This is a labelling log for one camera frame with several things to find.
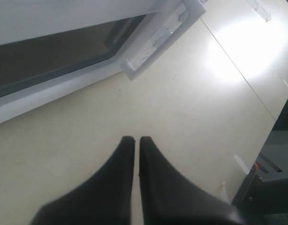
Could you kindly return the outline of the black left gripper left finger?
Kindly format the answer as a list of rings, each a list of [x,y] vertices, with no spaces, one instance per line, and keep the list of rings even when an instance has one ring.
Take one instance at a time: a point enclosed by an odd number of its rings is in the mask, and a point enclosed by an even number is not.
[[[135,140],[122,137],[114,153],[87,181],[44,205],[33,225],[129,225]]]

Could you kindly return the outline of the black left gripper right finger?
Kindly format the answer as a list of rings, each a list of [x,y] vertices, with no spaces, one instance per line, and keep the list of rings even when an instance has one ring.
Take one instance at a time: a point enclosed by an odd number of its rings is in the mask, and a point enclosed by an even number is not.
[[[139,179],[146,225],[243,225],[239,210],[203,191],[163,156],[149,136],[139,144]]]

